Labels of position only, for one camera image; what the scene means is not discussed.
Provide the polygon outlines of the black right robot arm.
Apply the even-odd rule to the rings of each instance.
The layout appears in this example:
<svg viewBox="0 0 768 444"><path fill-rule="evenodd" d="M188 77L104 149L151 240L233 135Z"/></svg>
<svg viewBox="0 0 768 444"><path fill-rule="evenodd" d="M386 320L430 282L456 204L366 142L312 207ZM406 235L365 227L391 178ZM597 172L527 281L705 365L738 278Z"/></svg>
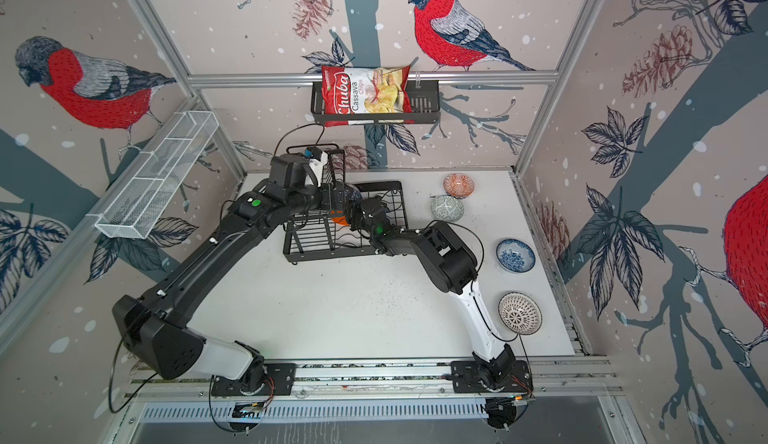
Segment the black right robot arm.
<svg viewBox="0 0 768 444"><path fill-rule="evenodd" d="M477 366L469 383L490 392L502 391L512 377L516 357L511 342L498 335L482 302L477 284L481 263L451 225L434 220L421 229L397 226L380 197L348 203L345 219L351 230L367 237L378 254L418 258L432 284L449 294L460 311Z"/></svg>

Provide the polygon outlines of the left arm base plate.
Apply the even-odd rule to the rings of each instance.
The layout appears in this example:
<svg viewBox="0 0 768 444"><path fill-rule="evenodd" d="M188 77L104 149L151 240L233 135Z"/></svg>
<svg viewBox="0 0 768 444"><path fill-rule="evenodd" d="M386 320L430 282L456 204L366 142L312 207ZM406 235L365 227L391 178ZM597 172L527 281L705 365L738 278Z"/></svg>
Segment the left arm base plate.
<svg viewBox="0 0 768 444"><path fill-rule="evenodd" d="M213 397L250 398L288 396L291 394L297 366L293 363L252 365L241 378L213 378Z"/></svg>

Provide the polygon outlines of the red patterned bowl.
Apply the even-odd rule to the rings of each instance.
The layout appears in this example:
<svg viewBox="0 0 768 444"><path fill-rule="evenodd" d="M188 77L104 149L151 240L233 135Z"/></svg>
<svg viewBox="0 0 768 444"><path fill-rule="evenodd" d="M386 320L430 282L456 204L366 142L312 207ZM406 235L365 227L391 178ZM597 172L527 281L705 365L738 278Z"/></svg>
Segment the red patterned bowl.
<svg viewBox="0 0 768 444"><path fill-rule="evenodd" d="M475 183L466 174L453 173L444 178L443 188L447 195L456 199L465 199L475 191Z"/></svg>

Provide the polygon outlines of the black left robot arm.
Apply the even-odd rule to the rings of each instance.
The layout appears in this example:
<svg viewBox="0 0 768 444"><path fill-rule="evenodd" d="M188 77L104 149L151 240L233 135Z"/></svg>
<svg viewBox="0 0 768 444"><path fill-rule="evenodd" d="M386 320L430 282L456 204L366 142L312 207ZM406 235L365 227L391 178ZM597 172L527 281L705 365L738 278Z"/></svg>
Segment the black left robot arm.
<svg viewBox="0 0 768 444"><path fill-rule="evenodd" d="M237 382L247 393L267 379L263 356L241 343L206 337L188 323L206 296L251 249L294 216L320 208L329 165L316 146L271 161L270 174L232 202L208 240L140 297L120 298L112 313L125 348L164 379L189 372Z"/></svg>

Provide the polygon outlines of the green patterned bowl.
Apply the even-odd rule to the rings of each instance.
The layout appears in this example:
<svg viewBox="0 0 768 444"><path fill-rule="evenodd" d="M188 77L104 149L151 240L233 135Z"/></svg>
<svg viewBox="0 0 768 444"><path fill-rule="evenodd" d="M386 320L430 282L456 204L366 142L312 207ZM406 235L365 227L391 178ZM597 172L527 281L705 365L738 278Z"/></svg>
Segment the green patterned bowl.
<svg viewBox="0 0 768 444"><path fill-rule="evenodd" d="M435 220L457 222L465 214L461 200L450 195L435 196L430 201L430 211Z"/></svg>

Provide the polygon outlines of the black wire dish rack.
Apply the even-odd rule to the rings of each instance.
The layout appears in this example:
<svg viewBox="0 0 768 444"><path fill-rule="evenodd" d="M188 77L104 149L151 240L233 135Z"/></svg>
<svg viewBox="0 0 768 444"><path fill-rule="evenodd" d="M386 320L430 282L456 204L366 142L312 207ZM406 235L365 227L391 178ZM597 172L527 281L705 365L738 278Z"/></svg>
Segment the black wire dish rack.
<svg viewBox="0 0 768 444"><path fill-rule="evenodd" d="M307 182L317 181L322 197L319 208L284 225L283 255L289 263L381 254L370 240L408 227L400 182L349 180L348 153L337 144L294 145L286 152L319 161Z"/></svg>

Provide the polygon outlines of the orange plastic bowl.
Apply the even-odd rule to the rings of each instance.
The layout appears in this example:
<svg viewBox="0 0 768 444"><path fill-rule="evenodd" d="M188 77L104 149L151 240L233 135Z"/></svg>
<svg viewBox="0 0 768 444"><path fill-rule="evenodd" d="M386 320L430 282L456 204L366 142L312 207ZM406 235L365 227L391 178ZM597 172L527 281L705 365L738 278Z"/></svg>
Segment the orange plastic bowl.
<svg viewBox="0 0 768 444"><path fill-rule="evenodd" d="M332 222L339 226L348 227L349 223L346 219L346 215L343 211L333 211L330 213L330 219Z"/></svg>

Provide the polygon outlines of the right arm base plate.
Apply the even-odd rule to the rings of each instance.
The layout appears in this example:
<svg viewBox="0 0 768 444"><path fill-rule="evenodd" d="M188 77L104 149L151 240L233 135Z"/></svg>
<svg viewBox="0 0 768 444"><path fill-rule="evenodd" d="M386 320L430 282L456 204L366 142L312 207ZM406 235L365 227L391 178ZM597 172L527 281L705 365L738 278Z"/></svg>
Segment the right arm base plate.
<svg viewBox="0 0 768 444"><path fill-rule="evenodd" d="M453 361L447 378L457 394L530 394L534 385L530 366L522 360L499 365L480 365L476 361Z"/></svg>

